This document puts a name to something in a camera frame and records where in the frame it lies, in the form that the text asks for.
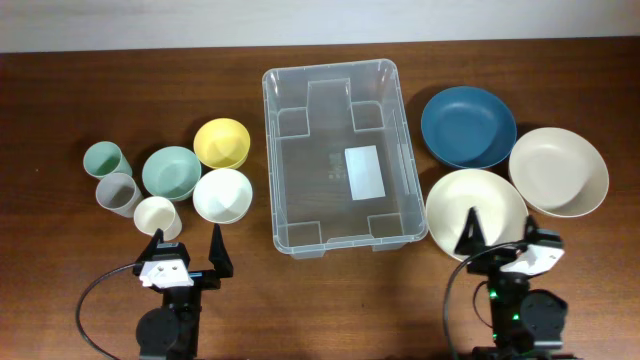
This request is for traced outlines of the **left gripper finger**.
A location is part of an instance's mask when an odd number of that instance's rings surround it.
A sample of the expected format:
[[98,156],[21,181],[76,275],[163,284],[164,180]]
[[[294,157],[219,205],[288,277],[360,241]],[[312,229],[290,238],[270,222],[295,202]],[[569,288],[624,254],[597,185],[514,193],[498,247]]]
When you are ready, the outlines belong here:
[[225,248],[219,224],[215,224],[213,228],[208,259],[213,264],[218,278],[231,278],[233,276],[234,267]]
[[152,236],[148,245],[141,252],[139,257],[136,260],[137,264],[143,264],[144,262],[149,261],[155,254],[157,246],[164,242],[164,232],[158,228],[154,235]]

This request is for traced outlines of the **cream cup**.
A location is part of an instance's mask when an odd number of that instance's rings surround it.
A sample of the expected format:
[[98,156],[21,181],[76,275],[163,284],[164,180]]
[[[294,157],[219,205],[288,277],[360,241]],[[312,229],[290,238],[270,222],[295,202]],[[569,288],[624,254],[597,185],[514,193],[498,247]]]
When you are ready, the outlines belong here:
[[162,230],[165,241],[175,240],[182,231],[182,221],[175,206],[160,196],[146,198],[137,205],[134,224],[146,235],[154,235],[158,229]]

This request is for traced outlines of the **cream plate front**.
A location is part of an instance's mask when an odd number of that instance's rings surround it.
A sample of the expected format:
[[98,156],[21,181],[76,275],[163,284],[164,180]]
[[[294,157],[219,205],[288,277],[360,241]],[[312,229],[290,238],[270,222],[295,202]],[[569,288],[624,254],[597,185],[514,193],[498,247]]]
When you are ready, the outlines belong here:
[[528,216],[519,192],[504,178],[479,169],[454,171],[431,188],[426,201],[426,221],[435,243],[450,257],[454,253],[471,208],[489,246],[523,237]]

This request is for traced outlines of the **beige plate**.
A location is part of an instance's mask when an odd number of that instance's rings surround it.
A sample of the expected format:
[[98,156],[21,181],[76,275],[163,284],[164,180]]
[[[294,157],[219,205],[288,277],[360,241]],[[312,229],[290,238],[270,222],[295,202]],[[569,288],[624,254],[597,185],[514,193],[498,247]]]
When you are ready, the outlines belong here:
[[511,151],[508,171],[525,202],[553,217],[587,215],[609,190],[608,168],[599,151],[562,128],[538,128],[523,135]]

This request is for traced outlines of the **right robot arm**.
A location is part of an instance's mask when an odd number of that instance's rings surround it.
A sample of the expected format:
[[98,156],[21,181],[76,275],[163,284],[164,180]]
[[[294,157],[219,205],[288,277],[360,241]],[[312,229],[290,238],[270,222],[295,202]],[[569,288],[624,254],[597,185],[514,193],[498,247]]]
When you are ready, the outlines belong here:
[[538,226],[527,216],[520,240],[487,245],[476,210],[468,212],[454,253],[465,259],[447,282],[443,301],[443,328],[451,356],[460,357],[449,333],[449,299],[459,273],[486,278],[491,312],[492,347],[473,348],[471,359],[573,359],[561,353],[568,303],[544,289],[532,289],[530,280],[551,270],[565,254],[561,237]]

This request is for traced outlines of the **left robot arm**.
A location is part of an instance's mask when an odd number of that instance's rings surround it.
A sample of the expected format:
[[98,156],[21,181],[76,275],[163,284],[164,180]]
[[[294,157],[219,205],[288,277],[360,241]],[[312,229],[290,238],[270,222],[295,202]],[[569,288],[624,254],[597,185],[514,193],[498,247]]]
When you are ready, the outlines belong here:
[[162,295],[162,305],[138,321],[139,357],[149,360],[194,359],[197,356],[201,295],[218,290],[221,280],[231,278],[234,268],[215,225],[208,255],[213,267],[190,271],[190,256],[180,242],[166,242],[156,230],[135,261],[133,274],[142,286]]

